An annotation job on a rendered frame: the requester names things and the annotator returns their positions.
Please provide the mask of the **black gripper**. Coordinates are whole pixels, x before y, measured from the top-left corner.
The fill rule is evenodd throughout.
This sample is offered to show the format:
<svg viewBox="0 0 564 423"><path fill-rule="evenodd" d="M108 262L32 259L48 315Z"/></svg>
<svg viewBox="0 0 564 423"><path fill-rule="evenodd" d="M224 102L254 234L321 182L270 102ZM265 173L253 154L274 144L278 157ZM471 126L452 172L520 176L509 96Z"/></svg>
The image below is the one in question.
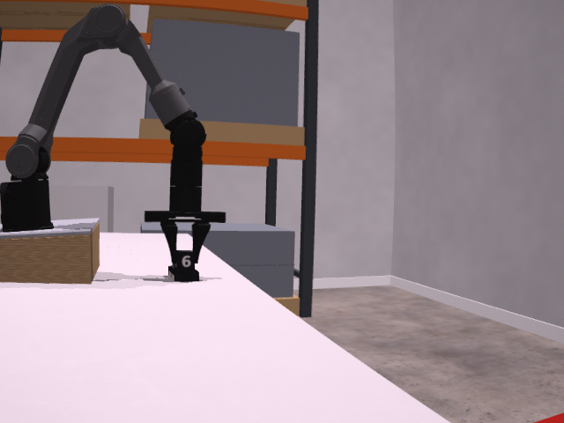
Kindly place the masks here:
<svg viewBox="0 0 564 423"><path fill-rule="evenodd" d="M192 251L195 252L195 263L198 263L204 239L210 231L209 222L226 223L225 212L201 211L201 204L202 187L170 186L169 211L145 211L145 222L160 222L167 239L172 263L177 263L178 226L175 222L195 222L194 225L192 224ZM175 219L175 217L195 217L195 219Z"/></svg>

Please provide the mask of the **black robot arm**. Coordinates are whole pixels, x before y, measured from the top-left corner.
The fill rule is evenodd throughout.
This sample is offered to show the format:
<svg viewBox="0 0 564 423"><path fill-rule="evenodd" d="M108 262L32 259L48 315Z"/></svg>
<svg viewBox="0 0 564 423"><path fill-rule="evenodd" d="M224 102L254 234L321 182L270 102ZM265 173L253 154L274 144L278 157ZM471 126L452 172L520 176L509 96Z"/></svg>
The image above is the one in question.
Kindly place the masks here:
<svg viewBox="0 0 564 423"><path fill-rule="evenodd" d="M131 56L151 87L149 101L174 145L170 186L202 187L204 126L195 119L183 88L165 80L144 38L128 20L117 4L103 4L64 34L30 120L6 154L11 181L21 182L0 184L3 233L54 228L46 174L53 134L84 55L98 49L119 48Z"/></svg>

